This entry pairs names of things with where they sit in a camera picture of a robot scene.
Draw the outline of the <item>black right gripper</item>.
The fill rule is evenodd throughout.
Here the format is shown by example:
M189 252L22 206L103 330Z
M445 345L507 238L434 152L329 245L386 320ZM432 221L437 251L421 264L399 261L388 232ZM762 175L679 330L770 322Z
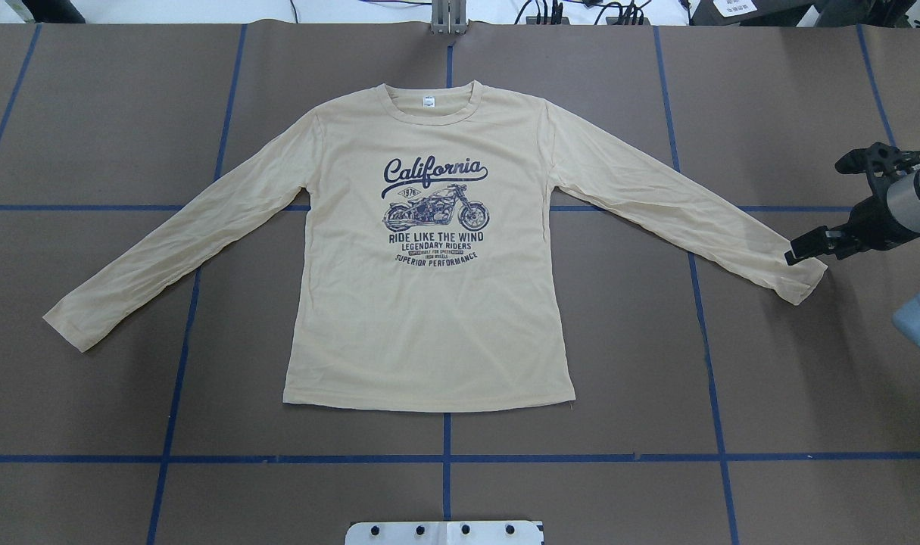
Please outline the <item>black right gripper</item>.
M885 201L871 196L852 207L844 224L816 227L792 239L784 258L789 266L795 266L821 255L891 251L906 243L906 228L892 217Z

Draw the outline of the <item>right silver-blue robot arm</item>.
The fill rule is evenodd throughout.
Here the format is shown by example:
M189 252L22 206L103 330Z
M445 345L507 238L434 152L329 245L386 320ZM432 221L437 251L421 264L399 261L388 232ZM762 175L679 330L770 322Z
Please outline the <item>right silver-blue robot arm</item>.
M920 241L920 151L875 144L847 152L834 163L841 175L865 175L871 197L851 208L836 227L816 227L790 241L790 266L812 257L847 259L866 251L892 251ZM920 348L920 292L892 316L900 334Z

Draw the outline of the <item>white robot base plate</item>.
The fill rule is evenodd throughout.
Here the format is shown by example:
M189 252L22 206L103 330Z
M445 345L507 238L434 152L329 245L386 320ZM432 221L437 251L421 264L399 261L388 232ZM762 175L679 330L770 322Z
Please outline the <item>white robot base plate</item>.
M544 544L543 523L529 520L362 522L345 544Z

